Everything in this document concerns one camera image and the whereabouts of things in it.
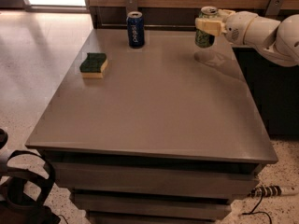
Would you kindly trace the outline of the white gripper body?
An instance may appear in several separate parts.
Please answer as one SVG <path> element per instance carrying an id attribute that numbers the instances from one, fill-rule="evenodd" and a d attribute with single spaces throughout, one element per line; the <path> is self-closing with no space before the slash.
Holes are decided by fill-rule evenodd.
<path id="1" fill-rule="evenodd" d="M 245 33 L 251 22 L 257 17 L 256 13 L 241 11 L 227 18 L 225 23 L 226 39 L 236 45 L 243 45 Z"/>

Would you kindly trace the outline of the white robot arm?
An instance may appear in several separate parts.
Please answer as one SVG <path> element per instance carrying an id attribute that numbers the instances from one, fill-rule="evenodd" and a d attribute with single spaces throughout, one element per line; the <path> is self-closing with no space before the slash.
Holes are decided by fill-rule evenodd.
<path id="1" fill-rule="evenodd" d="M 299 15 L 283 21 L 257 13 L 220 9 L 211 18 L 196 18 L 198 30 L 255 49 L 266 60 L 284 67 L 299 64 Z"/>

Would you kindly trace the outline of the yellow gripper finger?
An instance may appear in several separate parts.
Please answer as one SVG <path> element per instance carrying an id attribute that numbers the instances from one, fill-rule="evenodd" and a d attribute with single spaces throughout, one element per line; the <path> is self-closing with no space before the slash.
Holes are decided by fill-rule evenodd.
<path id="1" fill-rule="evenodd" d="M 219 9 L 218 10 L 218 15 L 223 19 L 227 19 L 228 17 L 230 17 L 234 14 L 235 14 L 234 10 L 230 10 L 230 9 Z"/>
<path id="2" fill-rule="evenodd" d="M 225 23 L 220 19 L 196 18 L 195 26 L 209 35 L 220 36 L 226 33 Z"/>

